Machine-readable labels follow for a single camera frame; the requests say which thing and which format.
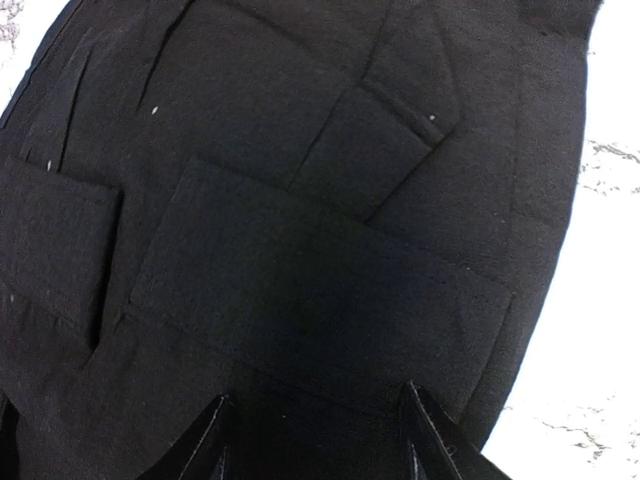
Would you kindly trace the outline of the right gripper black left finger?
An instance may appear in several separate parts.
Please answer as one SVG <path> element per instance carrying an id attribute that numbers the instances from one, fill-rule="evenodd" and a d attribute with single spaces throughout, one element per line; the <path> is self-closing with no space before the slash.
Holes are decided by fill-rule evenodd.
<path id="1" fill-rule="evenodd" d="M 230 396 L 220 395 L 138 480 L 226 479 L 229 445 Z"/>

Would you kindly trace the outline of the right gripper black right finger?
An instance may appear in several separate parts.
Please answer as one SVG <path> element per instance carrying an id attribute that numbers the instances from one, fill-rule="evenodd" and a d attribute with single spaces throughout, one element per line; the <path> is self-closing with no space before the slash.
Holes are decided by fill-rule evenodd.
<path id="1" fill-rule="evenodd" d="M 399 426 L 402 479 L 509 480 L 413 381 L 402 387 Z"/>

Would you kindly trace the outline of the black long sleeve shirt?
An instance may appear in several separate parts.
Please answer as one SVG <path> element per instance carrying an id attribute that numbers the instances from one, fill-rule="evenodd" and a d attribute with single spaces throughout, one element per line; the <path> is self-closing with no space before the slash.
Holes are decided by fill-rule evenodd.
<path id="1" fill-rule="evenodd" d="M 596 1 L 71 1 L 1 117 L 1 475 L 481 452 L 571 217 Z"/>

